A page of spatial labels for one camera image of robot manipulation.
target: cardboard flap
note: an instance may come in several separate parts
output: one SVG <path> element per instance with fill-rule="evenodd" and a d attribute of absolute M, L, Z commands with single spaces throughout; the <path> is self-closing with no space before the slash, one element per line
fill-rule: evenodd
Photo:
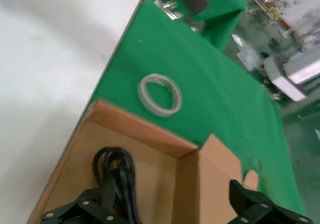
<path fill-rule="evenodd" d="M 200 150 L 200 156 L 217 166 L 232 179 L 242 183 L 241 162 L 215 135 L 211 134 Z"/>
<path fill-rule="evenodd" d="M 170 131 L 102 100 L 91 105 L 83 121 L 97 123 L 175 158 L 197 149 L 196 145 Z"/>
<path fill-rule="evenodd" d="M 231 179 L 241 183 L 241 163 L 211 135 L 199 152 L 200 224 L 226 224 L 237 216 L 229 202 Z"/>

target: table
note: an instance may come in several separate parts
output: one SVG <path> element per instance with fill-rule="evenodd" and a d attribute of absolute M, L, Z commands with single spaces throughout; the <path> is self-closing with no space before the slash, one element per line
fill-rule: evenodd
<path fill-rule="evenodd" d="M 172 78 L 182 107 L 168 118 L 141 104 L 137 87 L 146 75 Z M 167 107 L 169 95 L 151 86 Z M 145 0 L 115 52 L 91 102 L 102 99 L 188 141 L 203 146 L 216 135 L 241 160 L 243 174 L 255 169 L 259 189 L 276 204 L 303 215 L 281 119 L 264 87 L 182 21 L 171 21 Z"/>
<path fill-rule="evenodd" d="M 0 0 L 0 223 L 26 223 L 141 0 Z"/>

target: metal clamp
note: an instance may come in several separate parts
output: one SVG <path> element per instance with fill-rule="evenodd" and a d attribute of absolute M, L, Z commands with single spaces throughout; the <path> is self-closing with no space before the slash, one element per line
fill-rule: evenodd
<path fill-rule="evenodd" d="M 154 0 L 154 3 L 171 19 L 176 20 L 182 18 L 184 15 L 175 10 L 177 3 L 174 1 L 163 2 L 162 0 Z"/>

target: white machine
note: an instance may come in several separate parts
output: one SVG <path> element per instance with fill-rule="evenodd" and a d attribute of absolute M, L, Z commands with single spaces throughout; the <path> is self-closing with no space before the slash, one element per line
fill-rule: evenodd
<path fill-rule="evenodd" d="M 277 59 L 269 56 L 264 69 L 270 81 L 295 102 L 307 98 L 301 84 L 320 76 L 320 53 L 313 50 L 280 66 Z"/>

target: screw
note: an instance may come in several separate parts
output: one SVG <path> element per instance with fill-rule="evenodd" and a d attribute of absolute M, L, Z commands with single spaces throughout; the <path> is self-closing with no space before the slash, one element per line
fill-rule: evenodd
<path fill-rule="evenodd" d="M 248 223 L 248 219 L 245 219 L 245 218 L 240 218 L 240 221 L 242 221 L 243 223 Z"/>
<path fill-rule="evenodd" d="M 309 222 L 307 219 L 305 219 L 305 218 L 303 218 L 303 217 L 299 217 L 299 220 L 302 221 L 302 222 L 304 222 L 304 223 L 308 223 L 308 222 Z"/>

